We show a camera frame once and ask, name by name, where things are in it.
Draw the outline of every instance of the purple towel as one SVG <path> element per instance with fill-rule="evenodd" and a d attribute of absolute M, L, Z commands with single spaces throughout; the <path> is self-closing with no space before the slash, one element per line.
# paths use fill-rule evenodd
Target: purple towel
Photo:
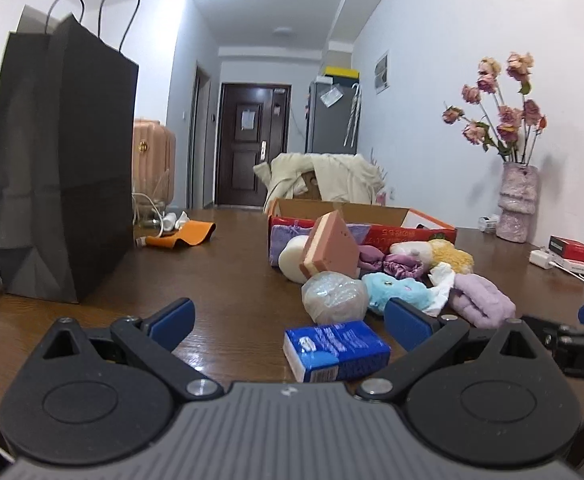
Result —
<path fill-rule="evenodd" d="M 425 272 L 424 265 L 411 256 L 403 254 L 383 254 L 376 247 L 361 245 L 358 247 L 358 268 L 361 274 L 384 272 L 397 280 L 414 278 L 418 280 Z"/>
<path fill-rule="evenodd" d="M 510 298 L 478 274 L 457 274 L 448 303 L 477 328 L 498 328 L 517 313 Z"/>
<path fill-rule="evenodd" d="M 368 236 L 370 226 L 368 224 L 348 224 L 348 229 L 350 229 L 357 244 L 361 245 L 366 236 Z M 272 226 L 270 232 L 270 265 L 278 267 L 278 257 L 281 256 L 288 242 L 296 236 L 309 235 L 311 230 L 311 228 L 299 227 L 297 224 Z"/>

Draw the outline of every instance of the yellow plush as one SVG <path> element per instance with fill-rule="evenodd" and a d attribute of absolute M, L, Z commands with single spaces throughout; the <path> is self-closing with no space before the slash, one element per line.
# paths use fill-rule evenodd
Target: yellow plush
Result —
<path fill-rule="evenodd" d="M 412 256 L 423 263 L 428 269 L 436 267 L 441 262 L 452 266 L 458 274 L 472 274 L 474 258 L 471 254 L 459 251 L 447 240 L 430 240 L 429 242 L 402 242 L 390 247 L 390 254 Z"/>
<path fill-rule="evenodd" d="M 430 240 L 428 243 L 432 247 L 432 267 L 445 262 L 458 274 L 472 274 L 474 267 L 472 254 L 458 250 L 447 240 Z"/>

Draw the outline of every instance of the refrigerator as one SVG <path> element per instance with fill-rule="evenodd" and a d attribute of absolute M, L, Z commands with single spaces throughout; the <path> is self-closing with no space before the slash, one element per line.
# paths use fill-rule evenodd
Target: refrigerator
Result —
<path fill-rule="evenodd" d="M 339 86 L 343 97 L 329 108 L 321 101 L 321 96 L 328 92 L 332 85 L 312 83 L 310 85 L 309 113 L 307 115 L 306 153 L 357 153 L 358 132 L 343 145 L 348 131 L 348 122 L 352 111 L 354 90 L 347 86 Z"/>

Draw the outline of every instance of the brown door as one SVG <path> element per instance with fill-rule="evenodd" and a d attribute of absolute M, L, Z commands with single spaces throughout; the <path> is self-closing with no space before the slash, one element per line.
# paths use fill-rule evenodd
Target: brown door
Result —
<path fill-rule="evenodd" d="M 254 174 L 285 151 L 290 86 L 224 84 L 216 179 L 219 205 L 263 206 L 266 187 Z"/>

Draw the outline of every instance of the paper bag handle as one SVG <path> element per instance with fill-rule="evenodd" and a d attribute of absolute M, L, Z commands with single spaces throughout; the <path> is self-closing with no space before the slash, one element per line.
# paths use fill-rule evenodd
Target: paper bag handle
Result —
<path fill-rule="evenodd" d="M 101 6 L 99 7 L 99 27 L 98 27 L 98 37 L 101 39 L 101 17 L 103 14 L 103 6 L 105 4 L 105 0 L 101 0 Z M 123 48 L 123 42 L 126 40 L 128 32 L 130 31 L 130 27 L 132 27 L 132 22 L 134 22 L 134 18 L 136 18 L 136 13 L 138 12 L 138 8 L 141 6 L 141 0 L 137 0 L 136 2 L 136 9 L 134 10 L 134 14 L 132 14 L 132 18 L 128 23 L 128 28 L 126 29 L 125 33 L 123 34 L 123 38 L 121 39 L 121 44 L 118 46 L 118 51 L 121 52 Z"/>
<path fill-rule="evenodd" d="M 54 0 L 50 10 L 48 10 L 48 16 L 46 17 L 46 28 L 43 31 L 44 34 L 48 33 L 48 25 L 50 24 L 50 17 L 52 16 L 52 11 L 56 7 L 56 4 L 59 3 L 61 0 Z M 85 14 L 85 2 L 83 0 L 79 0 L 81 3 L 81 17 L 79 18 L 79 23 L 83 21 L 83 15 Z"/>

